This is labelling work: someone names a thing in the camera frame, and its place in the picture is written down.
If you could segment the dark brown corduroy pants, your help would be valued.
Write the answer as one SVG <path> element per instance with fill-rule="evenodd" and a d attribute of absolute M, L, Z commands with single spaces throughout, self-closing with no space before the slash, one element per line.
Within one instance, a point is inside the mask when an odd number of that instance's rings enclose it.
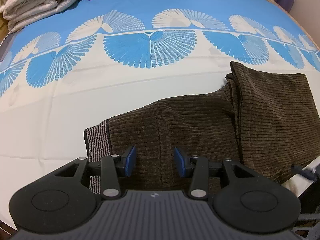
<path fill-rule="evenodd" d="M 319 156 L 319 115 L 304 74 L 272 74 L 231 62 L 219 90 L 158 100 L 85 129 L 90 161 L 137 150 L 123 187 L 135 190 L 187 188 L 178 175 L 174 149 L 209 161 L 225 158 L 277 183 L 292 164 Z"/>

